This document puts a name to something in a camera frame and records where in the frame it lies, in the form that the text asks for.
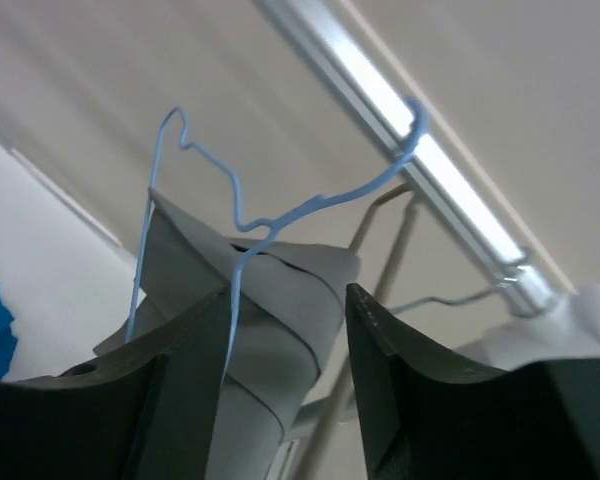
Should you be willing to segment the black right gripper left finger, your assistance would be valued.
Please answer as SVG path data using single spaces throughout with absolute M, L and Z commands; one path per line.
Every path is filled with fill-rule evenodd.
M 0 479 L 201 479 L 230 333 L 215 291 L 58 376 L 0 382 Z

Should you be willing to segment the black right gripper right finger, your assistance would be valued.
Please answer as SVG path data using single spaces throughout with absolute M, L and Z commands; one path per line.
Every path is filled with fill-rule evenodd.
M 600 479 L 600 358 L 500 370 L 346 290 L 371 479 Z

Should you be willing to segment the light blue wire hanger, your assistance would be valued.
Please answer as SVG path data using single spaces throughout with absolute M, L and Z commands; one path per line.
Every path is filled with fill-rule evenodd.
M 429 116 L 423 106 L 423 104 L 415 97 L 407 97 L 405 103 L 413 116 L 413 120 L 410 125 L 410 131 L 405 137 L 402 143 L 402 154 L 399 156 L 391 166 L 389 166 L 380 175 L 373 178 L 371 181 L 346 192 L 333 195 L 324 196 L 322 194 L 316 195 L 307 199 L 305 202 L 292 208 L 291 210 L 283 213 L 282 215 L 275 218 L 261 217 L 251 222 L 243 220 L 243 199 L 242 199 L 242 188 L 238 174 L 229 165 L 213 155 L 210 151 L 204 148 L 198 142 L 189 141 L 187 139 L 189 131 L 189 120 L 186 112 L 183 108 L 176 106 L 166 115 L 161 123 L 155 144 L 155 153 L 152 163 L 151 175 L 147 185 L 148 189 L 152 189 L 158 178 L 158 173 L 161 163 L 162 147 L 170 120 L 174 116 L 178 116 L 182 122 L 181 133 L 179 135 L 179 149 L 182 151 L 194 150 L 198 152 L 207 161 L 213 164 L 216 168 L 221 170 L 230 180 L 232 192 L 233 192 L 233 222 L 235 228 L 241 232 L 251 232 L 258 228 L 266 228 L 268 234 L 266 237 L 256 243 L 255 246 L 249 248 L 244 252 L 240 259 L 235 264 L 232 276 L 231 276 L 231 317 L 228 334 L 228 346 L 226 349 L 225 363 L 224 366 L 228 367 L 234 347 L 235 337 L 237 334 L 237 327 L 239 322 L 239 309 L 240 309 L 240 296 L 242 286 L 242 273 L 246 264 L 254 258 L 257 254 L 263 252 L 269 245 L 277 239 L 280 232 L 288 227 L 289 225 L 299 221 L 300 219 L 312 215 L 318 211 L 331 208 L 336 205 L 345 204 L 370 195 L 377 191 L 379 188 L 388 183 L 391 179 L 396 177 L 398 173 L 405 169 L 412 158 L 415 156 L 416 147 L 419 144 L 422 136 L 428 131 Z

